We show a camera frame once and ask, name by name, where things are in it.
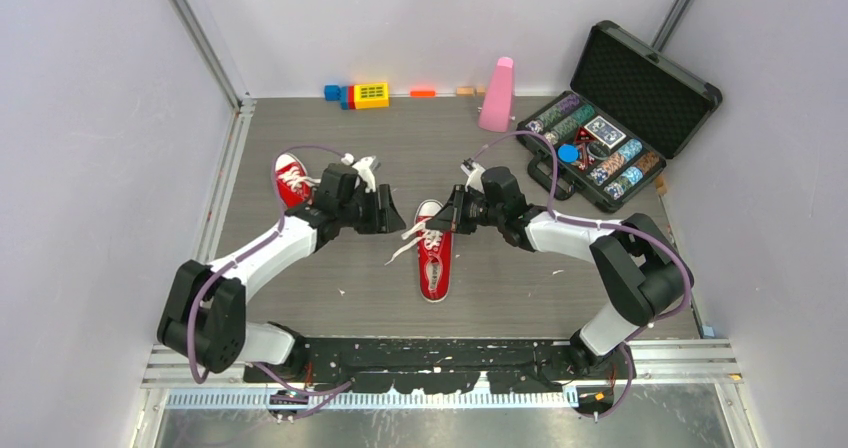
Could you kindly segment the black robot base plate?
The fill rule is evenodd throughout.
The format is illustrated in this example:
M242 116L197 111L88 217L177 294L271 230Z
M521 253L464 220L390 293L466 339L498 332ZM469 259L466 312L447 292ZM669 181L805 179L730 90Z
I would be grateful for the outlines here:
M590 366L565 341L504 338L302 338L292 360L272 370L289 383L319 390L349 383L362 394L465 394L483 381L494 394L552 393L577 381L608 387L628 377L621 353Z

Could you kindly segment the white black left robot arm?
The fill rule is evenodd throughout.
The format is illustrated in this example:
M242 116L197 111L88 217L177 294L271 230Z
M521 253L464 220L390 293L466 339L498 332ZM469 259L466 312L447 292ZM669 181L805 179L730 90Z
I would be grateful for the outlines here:
M284 382L307 366L285 327L247 319L247 305L272 279L334 240L345 228L363 235L403 231L391 189L377 182L373 156L332 163L307 201L287 209L265 233L211 263L176 271L156 330L157 341L186 356L195 370L221 373L236 362L259 362Z

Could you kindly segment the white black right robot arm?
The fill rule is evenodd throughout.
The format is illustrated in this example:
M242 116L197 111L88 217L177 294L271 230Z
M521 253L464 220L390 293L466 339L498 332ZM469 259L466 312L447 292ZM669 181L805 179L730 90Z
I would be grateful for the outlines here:
M470 235L494 227L513 247L565 255L597 269L607 302L564 350L573 372L598 377L610 366L612 352L690 301L694 277L650 217L566 216L529 203L506 167L484 169L468 162L465 170L466 184L453 188L425 222L427 230Z

